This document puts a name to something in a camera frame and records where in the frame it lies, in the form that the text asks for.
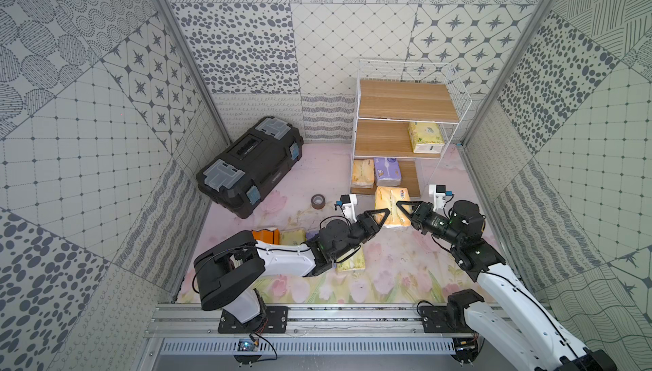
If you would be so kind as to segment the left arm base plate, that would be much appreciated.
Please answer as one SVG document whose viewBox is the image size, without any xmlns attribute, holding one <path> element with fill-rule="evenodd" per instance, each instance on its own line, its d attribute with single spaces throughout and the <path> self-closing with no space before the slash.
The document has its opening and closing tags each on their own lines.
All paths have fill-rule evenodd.
<svg viewBox="0 0 652 371">
<path fill-rule="evenodd" d="M 287 328 L 289 308 L 287 306 L 264 307 L 248 322 L 241 323 L 232 313 L 223 310 L 218 333 L 227 334 L 284 334 Z"/>
</svg>

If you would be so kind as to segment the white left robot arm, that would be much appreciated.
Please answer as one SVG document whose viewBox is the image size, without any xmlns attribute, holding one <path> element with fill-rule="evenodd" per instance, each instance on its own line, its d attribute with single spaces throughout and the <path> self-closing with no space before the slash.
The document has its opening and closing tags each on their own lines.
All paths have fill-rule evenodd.
<svg viewBox="0 0 652 371">
<path fill-rule="evenodd" d="M 350 259 L 383 228 L 391 211 L 365 211 L 355 220 L 331 216 L 300 245 L 272 245 L 240 231 L 194 261 L 193 291 L 206 312 L 221 309 L 248 332 L 267 322 L 267 306 L 252 285 L 261 277 L 317 277 Z"/>
</svg>

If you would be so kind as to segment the orange tissue pack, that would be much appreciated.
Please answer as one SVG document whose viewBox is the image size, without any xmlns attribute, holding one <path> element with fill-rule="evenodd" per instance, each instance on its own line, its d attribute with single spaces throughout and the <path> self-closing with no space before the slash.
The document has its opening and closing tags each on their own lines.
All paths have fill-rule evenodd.
<svg viewBox="0 0 652 371">
<path fill-rule="evenodd" d="M 254 238 L 258 241 L 264 242 L 270 245 L 279 245 L 280 244 L 280 231 L 277 228 L 273 229 L 260 229 L 253 230 L 252 234 Z"/>
</svg>

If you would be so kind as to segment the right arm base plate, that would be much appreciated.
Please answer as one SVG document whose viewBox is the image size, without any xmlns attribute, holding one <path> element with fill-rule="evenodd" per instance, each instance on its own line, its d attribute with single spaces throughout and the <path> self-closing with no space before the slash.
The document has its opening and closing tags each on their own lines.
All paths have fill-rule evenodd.
<svg viewBox="0 0 652 371">
<path fill-rule="evenodd" d="M 472 330 L 468 327 L 451 320 L 445 306 L 420 306 L 417 309 L 417 313 L 420 316 L 422 327 L 426 334 L 472 333 Z"/>
</svg>

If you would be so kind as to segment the purple dog tissue pack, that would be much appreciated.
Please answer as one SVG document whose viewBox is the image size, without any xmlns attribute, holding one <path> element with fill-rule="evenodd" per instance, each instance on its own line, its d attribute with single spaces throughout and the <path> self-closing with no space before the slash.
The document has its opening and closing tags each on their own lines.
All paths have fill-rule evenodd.
<svg viewBox="0 0 652 371">
<path fill-rule="evenodd" d="M 307 233 L 305 235 L 305 241 L 311 240 L 312 238 L 316 237 L 318 234 L 319 234 L 318 229 L 307 231 Z"/>
</svg>

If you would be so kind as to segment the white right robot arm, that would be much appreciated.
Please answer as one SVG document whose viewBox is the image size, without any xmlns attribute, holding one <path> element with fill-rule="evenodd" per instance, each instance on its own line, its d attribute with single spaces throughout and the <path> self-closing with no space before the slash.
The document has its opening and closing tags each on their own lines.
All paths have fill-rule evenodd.
<svg viewBox="0 0 652 371">
<path fill-rule="evenodd" d="M 531 294 L 504 257 L 483 238 L 486 218 L 470 201 L 456 201 L 448 215 L 424 201 L 399 201 L 414 229 L 447 242 L 458 266 L 509 315 L 504 321 L 472 290 L 448 296 L 451 324 L 489 341 L 518 370 L 615 370 L 603 350 L 572 335 Z"/>
</svg>

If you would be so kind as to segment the yellow-green tissue pack top shelf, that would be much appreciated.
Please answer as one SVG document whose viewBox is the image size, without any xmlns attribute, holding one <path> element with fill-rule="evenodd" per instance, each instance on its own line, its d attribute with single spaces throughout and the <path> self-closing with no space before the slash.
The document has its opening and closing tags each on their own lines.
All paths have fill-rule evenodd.
<svg viewBox="0 0 652 371">
<path fill-rule="evenodd" d="M 300 245 L 307 239 L 307 231 L 304 228 L 288 230 L 280 233 L 280 245 Z"/>
</svg>

